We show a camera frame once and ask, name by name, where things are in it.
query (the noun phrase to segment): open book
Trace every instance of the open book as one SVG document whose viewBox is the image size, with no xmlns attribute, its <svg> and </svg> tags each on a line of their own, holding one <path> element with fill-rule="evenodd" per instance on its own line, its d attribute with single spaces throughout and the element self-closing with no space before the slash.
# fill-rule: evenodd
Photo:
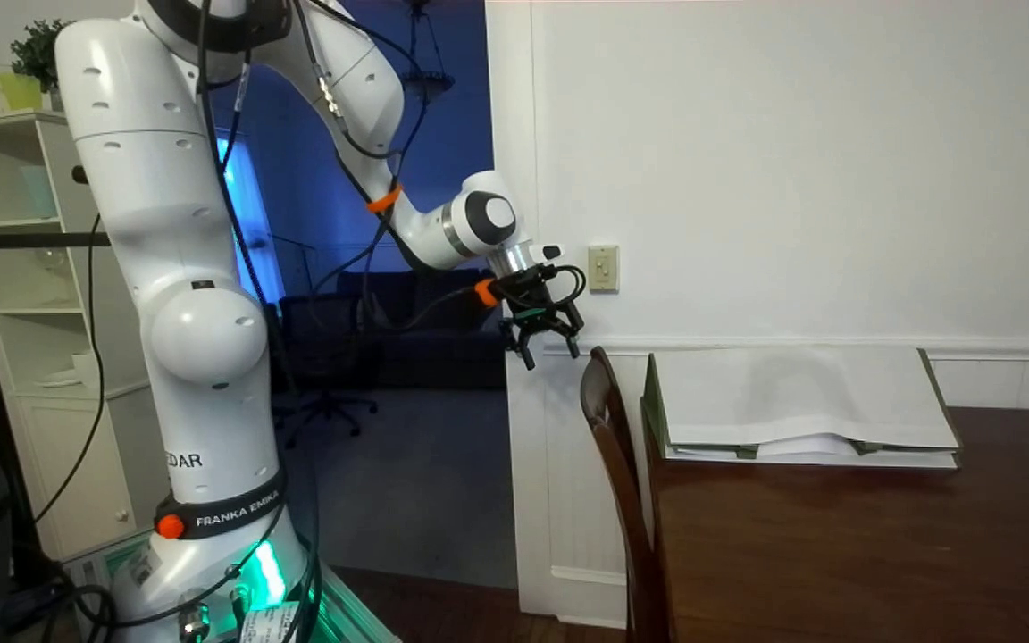
<svg viewBox="0 0 1029 643">
<path fill-rule="evenodd" d="M 905 348 L 651 355 L 644 423 L 668 460 L 958 469 L 928 361 Z"/>
</svg>

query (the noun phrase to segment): wooden table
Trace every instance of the wooden table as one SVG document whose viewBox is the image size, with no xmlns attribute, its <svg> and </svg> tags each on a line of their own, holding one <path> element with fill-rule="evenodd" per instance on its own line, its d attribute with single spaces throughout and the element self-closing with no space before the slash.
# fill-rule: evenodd
<svg viewBox="0 0 1029 643">
<path fill-rule="evenodd" d="M 1029 416 L 949 423 L 961 472 L 658 460 L 675 638 L 1029 643 Z"/>
</svg>

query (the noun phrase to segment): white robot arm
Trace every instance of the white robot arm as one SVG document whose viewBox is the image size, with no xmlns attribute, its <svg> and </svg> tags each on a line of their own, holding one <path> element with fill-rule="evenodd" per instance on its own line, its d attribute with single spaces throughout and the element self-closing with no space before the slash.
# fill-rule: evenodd
<svg viewBox="0 0 1029 643">
<path fill-rule="evenodd" d="M 491 173 L 420 216 L 390 150 L 403 91 L 377 48 L 326 0 L 134 0 L 119 23 L 75 23 L 58 39 L 58 77 L 102 228 L 139 311 L 170 498 L 151 544 L 114 584 L 125 638 L 240 636 L 245 615 L 313 579 L 313 559 L 281 510 L 269 400 L 265 311 L 242 297 L 233 217 L 204 91 L 242 58 L 287 76 L 320 114 L 334 155 L 372 211 L 419 269 L 484 258 L 508 301 L 508 344 L 530 361 L 537 333 L 581 329 L 562 272 L 516 241 L 510 197 Z"/>
</svg>

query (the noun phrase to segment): wooden floor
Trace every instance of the wooden floor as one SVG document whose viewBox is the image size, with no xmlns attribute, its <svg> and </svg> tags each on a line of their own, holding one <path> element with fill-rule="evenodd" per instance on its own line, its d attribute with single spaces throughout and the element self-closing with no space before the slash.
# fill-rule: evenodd
<svg viewBox="0 0 1029 643">
<path fill-rule="evenodd" d="M 622 630 L 578 630 L 516 615 L 514 590 L 454 587 L 340 567 L 340 579 L 403 643 L 626 643 Z"/>
</svg>

